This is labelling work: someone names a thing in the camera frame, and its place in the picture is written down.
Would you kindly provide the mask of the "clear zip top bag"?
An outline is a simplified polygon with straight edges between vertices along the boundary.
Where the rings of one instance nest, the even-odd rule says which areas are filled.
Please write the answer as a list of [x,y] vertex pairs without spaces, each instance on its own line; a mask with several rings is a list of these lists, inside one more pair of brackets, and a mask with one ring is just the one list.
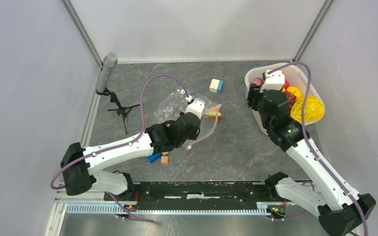
[[160,102],[154,116],[172,132],[177,144],[190,150],[209,138],[221,119],[221,104],[197,92],[178,89]]

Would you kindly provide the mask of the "yellow toy cabbage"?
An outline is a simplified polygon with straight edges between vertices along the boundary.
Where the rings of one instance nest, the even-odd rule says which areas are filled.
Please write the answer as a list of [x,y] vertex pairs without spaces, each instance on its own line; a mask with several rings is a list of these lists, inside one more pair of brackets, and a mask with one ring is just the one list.
[[[302,122],[302,108],[304,97],[298,98],[290,110],[290,116]],[[314,95],[309,95],[305,102],[304,119],[305,123],[320,120],[325,114],[323,103]]]

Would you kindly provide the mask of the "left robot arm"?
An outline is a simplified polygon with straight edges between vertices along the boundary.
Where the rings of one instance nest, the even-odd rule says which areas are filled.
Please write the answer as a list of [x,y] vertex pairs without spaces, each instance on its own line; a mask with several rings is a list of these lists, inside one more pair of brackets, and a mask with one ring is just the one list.
[[60,163],[67,195],[97,190],[130,200],[135,194],[135,187],[129,174],[114,174],[105,169],[134,158],[170,152],[187,140],[196,140],[201,119],[201,114],[186,112],[181,113],[177,120],[146,128],[136,141],[120,140],[100,147],[81,147],[79,142],[71,144]]

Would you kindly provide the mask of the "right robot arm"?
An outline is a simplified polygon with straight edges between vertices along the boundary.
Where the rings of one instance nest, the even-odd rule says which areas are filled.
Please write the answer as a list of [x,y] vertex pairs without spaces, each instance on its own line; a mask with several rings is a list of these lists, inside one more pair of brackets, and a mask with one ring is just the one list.
[[305,171],[317,191],[278,172],[266,179],[265,196],[276,201],[293,201],[315,216],[330,236],[353,234],[359,226],[368,234],[367,219],[376,201],[370,194],[361,194],[330,165],[306,131],[288,115],[289,103],[280,90],[261,90],[251,84],[247,92],[248,106],[259,113],[263,132]]

